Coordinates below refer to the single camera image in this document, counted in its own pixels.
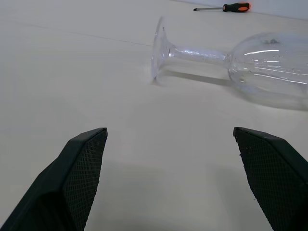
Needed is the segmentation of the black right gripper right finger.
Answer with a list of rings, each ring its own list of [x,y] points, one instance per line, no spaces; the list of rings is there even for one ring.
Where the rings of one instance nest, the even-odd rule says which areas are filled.
[[[308,231],[308,161],[286,140],[235,127],[250,189],[273,231]]]

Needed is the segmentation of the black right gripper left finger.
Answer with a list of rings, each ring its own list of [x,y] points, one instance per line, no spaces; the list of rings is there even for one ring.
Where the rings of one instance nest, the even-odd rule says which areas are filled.
[[[84,231],[97,192],[106,128],[70,139],[34,180],[0,231]]]

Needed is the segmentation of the orange black handled screwdriver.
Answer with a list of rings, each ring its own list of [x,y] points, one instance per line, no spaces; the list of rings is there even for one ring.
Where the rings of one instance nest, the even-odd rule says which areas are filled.
[[[251,7],[250,3],[240,2],[233,4],[224,4],[222,7],[194,8],[193,11],[221,10],[223,12],[245,13],[250,10],[250,7]]]

